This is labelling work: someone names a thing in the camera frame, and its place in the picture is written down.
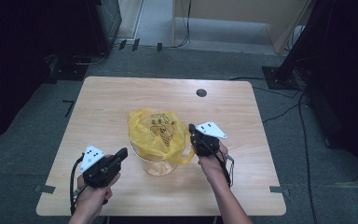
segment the person's right hand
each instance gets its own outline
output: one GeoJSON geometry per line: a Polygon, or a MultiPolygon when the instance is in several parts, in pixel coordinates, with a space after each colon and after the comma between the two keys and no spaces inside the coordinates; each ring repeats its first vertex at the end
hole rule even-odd
{"type": "MultiPolygon", "coordinates": [[[[219,142],[220,150],[226,154],[228,152],[227,147],[219,142]]],[[[226,158],[223,157],[221,153],[216,153],[220,160],[226,163],[226,158]]],[[[199,157],[199,165],[202,168],[203,173],[205,173],[208,181],[211,184],[224,183],[227,185],[225,174],[223,173],[222,167],[220,166],[219,161],[214,155],[209,157],[199,157]]]]}

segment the wooden table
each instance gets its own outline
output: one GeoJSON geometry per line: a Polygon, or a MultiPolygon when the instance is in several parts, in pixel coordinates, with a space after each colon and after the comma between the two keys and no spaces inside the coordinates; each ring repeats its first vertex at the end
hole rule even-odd
{"type": "MultiPolygon", "coordinates": [[[[190,0],[173,0],[173,46],[175,17],[187,18],[189,2],[190,0]]],[[[265,23],[275,52],[282,54],[296,27],[307,23],[314,2],[315,0],[193,0],[190,18],[265,23]]]]}
{"type": "Polygon", "coordinates": [[[37,214],[70,215],[70,173],[86,146],[93,145],[111,154],[122,147],[129,149],[102,216],[220,215],[196,157],[165,176],[152,176],[142,169],[131,150],[127,116],[143,107],[172,110],[185,123],[213,120],[228,136],[221,141],[235,160],[231,189],[245,211],[250,216],[285,213],[282,194],[270,192],[270,187],[280,183],[249,82],[88,77],[48,176],[46,185],[56,189],[53,194],[42,193],[37,214]],[[207,95],[199,97],[198,89],[206,90],[207,95]]]}

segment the floor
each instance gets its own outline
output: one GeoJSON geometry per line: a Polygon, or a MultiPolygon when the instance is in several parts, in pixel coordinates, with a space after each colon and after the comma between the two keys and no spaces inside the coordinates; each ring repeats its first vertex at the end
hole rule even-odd
{"type": "MultiPolygon", "coordinates": [[[[119,32],[133,29],[133,35],[118,35],[118,42],[127,39],[130,43],[140,38],[140,45],[172,46],[172,0],[121,0],[119,3],[123,17],[119,32]],[[128,28],[126,20],[136,23],[128,28]]],[[[263,23],[190,19],[189,31],[189,41],[182,49],[277,55],[263,23]]],[[[300,31],[301,27],[297,27],[293,43],[291,39],[287,49],[294,45],[300,31]]],[[[186,19],[176,18],[175,46],[182,43],[185,35],[186,19]]]]}

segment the yellow plastic bag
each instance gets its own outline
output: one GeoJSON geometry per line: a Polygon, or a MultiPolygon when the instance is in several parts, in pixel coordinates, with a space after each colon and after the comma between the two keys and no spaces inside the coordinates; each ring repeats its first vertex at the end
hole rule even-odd
{"type": "Polygon", "coordinates": [[[129,136],[140,156],[159,156],[164,161],[186,164],[194,151],[182,154],[190,144],[188,127],[172,112],[155,112],[149,108],[131,111],[128,115],[129,136]]]}

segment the clear plastic cup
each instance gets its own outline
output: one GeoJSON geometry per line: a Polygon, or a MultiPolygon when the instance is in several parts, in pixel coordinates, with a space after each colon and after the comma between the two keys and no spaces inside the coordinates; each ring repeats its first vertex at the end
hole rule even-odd
{"type": "Polygon", "coordinates": [[[178,165],[169,161],[164,161],[160,156],[146,155],[141,157],[139,148],[133,143],[131,143],[131,145],[142,164],[142,168],[150,175],[168,175],[174,171],[178,165]]]}

